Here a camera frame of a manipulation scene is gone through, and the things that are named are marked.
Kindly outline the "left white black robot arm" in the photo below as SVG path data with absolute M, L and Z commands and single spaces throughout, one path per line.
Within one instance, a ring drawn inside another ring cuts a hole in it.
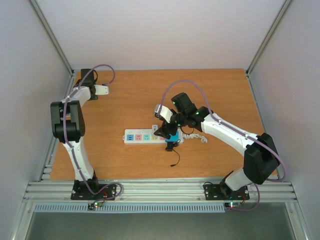
M 81 79 L 69 95 L 50 104 L 51 128 L 53 136 L 67 150 L 74 169 L 72 196 L 85 195 L 89 199 L 96 199 L 101 187 L 85 149 L 86 126 L 82 112 L 84 103 L 96 97 L 96 79 L 93 69 L 85 68 L 80 73 Z

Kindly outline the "light blue adapter plug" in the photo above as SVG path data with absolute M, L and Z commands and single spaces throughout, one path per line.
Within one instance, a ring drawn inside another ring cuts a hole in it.
M 170 135 L 169 135 L 169 139 L 166 138 L 165 141 L 166 141 L 167 143 L 169 143 L 169 142 L 176 143 L 176 142 L 179 141 L 179 139 L 180 139 L 180 137 L 179 137 L 179 132 L 177 131 L 176 134 L 174 134 L 174 135 L 170 134 Z

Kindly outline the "black adapter with thin cable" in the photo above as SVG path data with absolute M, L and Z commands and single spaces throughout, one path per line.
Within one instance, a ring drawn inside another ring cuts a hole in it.
M 177 162 L 170 165 L 170 167 L 173 168 L 173 167 L 175 167 L 176 165 L 178 165 L 178 164 L 180 163 L 180 160 L 181 160 L 180 154 L 175 150 L 175 148 L 177 148 L 177 147 L 180 145 L 180 141 L 179 141 L 179 140 L 176 141 L 176 142 L 167 141 L 166 143 L 167 143 L 167 146 L 166 146 L 166 148 L 165 148 L 165 151 L 167 151 L 167 152 L 174 152 L 174 153 L 176 153 L 177 156 L 178 156 Z

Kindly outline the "white power strip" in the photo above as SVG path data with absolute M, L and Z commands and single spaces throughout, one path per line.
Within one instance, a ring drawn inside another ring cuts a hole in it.
M 153 135 L 151 128 L 126 129 L 122 137 L 126 145 L 165 145 L 166 139 Z

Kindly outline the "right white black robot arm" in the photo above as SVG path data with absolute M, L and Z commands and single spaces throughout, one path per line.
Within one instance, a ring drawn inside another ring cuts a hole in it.
M 248 184 L 263 184 L 280 165 L 277 150 L 270 135 L 247 132 L 219 117 L 208 107 L 200 108 L 184 92 L 171 99 L 175 109 L 157 104 L 156 118 L 162 121 L 154 132 L 169 140 L 179 128 L 188 126 L 218 138 L 243 156 L 243 167 L 232 171 L 219 183 L 217 191 L 224 199 L 234 197 L 240 188 Z

